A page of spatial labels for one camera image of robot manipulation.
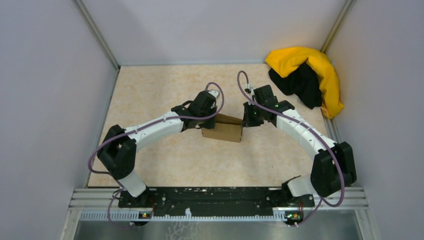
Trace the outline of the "brown cardboard box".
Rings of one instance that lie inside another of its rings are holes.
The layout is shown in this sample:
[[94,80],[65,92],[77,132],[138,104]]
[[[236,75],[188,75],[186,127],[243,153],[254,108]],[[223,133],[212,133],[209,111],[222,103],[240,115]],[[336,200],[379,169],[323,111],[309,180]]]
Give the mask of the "brown cardboard box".
[[240,143],[243,134],[243,120],[237,117],[217,114],[214,117],[214,127],[202,128],[202,136],[208,139]]

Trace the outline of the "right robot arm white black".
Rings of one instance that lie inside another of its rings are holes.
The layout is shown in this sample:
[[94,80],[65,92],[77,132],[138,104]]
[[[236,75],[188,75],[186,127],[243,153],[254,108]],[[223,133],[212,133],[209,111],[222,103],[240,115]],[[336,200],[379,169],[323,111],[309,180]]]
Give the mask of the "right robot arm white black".
[[308,123],[287,100],[278,101],[270,85],[259,88],[247,86],[241,93],[247,99],[243,104],[243,127],[259,127],[265,122],[288,134],[312,159],[311,173],[297,176],[282,184],[281,199],[287,206],[295,206],[301,197],[317,194],[326,198],[357,181],[352,147],[338,143],[320,133]]

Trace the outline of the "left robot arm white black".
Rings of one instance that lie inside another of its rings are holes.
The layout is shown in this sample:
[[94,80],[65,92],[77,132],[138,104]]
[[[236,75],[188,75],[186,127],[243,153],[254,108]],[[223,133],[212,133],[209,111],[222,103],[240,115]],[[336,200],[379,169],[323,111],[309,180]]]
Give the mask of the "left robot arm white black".
[[149,203],[149,188],[135,170],[136,156],[142,148],[170,135],[196,127],[209,126],[218,111],[218,90],[203,90],[194,100],[171,108],[146,123],[123,128],[112,126],[95,154],[110,175],[138,207]]

